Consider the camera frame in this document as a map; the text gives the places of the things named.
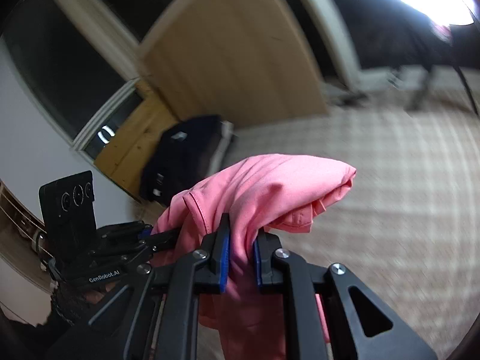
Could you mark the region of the brown cardboard board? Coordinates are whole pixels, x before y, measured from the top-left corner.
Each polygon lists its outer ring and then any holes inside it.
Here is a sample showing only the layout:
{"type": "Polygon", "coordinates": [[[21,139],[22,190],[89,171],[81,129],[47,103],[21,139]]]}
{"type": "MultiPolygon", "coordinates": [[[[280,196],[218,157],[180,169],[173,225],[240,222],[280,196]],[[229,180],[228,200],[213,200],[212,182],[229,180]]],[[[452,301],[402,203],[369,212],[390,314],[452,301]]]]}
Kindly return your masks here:
{"type": "Polygon", "coordinates": [[[284,0],[173,0],[138,49],[180,119],[238,127],[323,115],[320,70],[284,0]]]}

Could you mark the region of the wooden plank headboard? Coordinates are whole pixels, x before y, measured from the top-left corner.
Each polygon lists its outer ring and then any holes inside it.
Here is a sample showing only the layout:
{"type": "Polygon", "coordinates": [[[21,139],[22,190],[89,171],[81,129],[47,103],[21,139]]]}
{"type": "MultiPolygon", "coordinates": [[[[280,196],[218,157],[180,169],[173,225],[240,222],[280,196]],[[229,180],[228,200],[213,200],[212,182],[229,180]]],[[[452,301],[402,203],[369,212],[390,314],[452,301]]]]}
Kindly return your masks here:
{"type": "Polygon", "coordinates": [[[143,168],[146,166],[164,131],[178,123],[156,88],[146,80],[135,84],[142,99],[126,121],[120,125],[94,161],[107,178],[135,199],[143,168]]]}

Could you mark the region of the black light tripod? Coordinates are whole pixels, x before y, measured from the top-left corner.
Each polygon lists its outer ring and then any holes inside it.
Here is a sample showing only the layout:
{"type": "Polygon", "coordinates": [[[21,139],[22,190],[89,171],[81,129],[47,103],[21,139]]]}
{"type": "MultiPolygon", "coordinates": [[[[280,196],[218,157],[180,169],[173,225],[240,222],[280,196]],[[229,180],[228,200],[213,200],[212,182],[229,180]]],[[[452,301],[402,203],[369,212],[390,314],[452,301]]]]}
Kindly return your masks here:
{"type": "Polygon", "coordinates": [[[431,24],[429,35],[426,36],[408,25],[407,34],[425,75],[405,110],[419,111],[431,87],[439,84],[439,77],[447,77],[445,70],[449,68],[457,74],[473,113],[479,117],[479,106],[474,99],[473,91],[454,55],[452,30],[448,26],[431,24]]]}

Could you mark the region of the navy folded garment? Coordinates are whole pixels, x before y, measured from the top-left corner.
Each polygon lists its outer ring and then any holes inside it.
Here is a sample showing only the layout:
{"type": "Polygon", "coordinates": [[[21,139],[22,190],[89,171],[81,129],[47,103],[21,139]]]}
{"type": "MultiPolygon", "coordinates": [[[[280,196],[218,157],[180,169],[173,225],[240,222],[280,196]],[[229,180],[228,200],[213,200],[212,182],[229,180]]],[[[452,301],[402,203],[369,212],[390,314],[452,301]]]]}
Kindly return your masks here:
{"type": "Polygon", "coordinates": [[[198,116],[164,131],[143,168],[140,197],[169,206],[176,194],[207,178],[222,121],[219,115],[198,116]]]}

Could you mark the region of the plaid beige blanket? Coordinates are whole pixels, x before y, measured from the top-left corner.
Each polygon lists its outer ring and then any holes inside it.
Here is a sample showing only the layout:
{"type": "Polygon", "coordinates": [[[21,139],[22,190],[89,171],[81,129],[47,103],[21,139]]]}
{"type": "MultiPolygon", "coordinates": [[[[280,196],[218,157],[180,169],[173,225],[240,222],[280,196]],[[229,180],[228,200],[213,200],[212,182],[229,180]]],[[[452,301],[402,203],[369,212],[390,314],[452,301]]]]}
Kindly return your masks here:
{"type": "Polygon", "coordinates": [[[321,266],[341,262],[446,359],[479,315],[479,118],[463,91],[371,94],[327,116],[240,129],[226,164],[281,153],[335,158],[352,190],[283,244],[321,266]]]}

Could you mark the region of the pink garment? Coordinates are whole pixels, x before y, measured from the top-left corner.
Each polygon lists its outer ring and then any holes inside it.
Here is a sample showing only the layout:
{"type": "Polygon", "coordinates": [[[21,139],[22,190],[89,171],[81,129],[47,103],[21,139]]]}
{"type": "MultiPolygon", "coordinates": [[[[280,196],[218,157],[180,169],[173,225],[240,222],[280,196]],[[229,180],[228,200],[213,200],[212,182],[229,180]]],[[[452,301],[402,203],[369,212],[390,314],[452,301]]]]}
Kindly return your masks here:
{"type": "Polygon", "coordinates": [[[283,359],[286,355],[282,298],[263,295],[251,265],[258,230],[309,233],[313,220],[342,200],[356,169],[308,155],[249,157],[173,197],[154,233],[181,230],[172,251],[157,253],[160,267],[199,248],[204,236],[230,220],[229,277],[222,295],[203,295],[199,322],[216,329],[226,359],[283,359]]]}

